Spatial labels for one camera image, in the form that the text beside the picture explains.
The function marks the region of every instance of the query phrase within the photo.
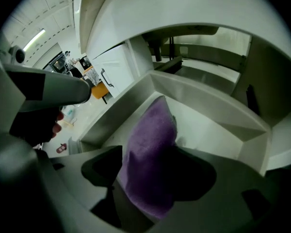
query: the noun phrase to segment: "ceiling light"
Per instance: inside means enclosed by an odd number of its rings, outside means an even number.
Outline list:
[[[45,32],[44,29],[42,29],[32,40],[24,47],[24,51],[26,51],[35,41],[38,39],[41,35],[43,35]]]

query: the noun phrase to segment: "black handle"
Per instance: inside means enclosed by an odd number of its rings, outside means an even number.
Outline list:
[[[114,87],[113,84],[108,83],[108,81],[106,80],[106,78],[103,76],[103,73],[104,73],[104,72],[105,72],[105,69],[102,68],[101,76],[103,77],[103,79],[105,80],[105,82],[107,83],[108,86],[112,86],[112,87]]]

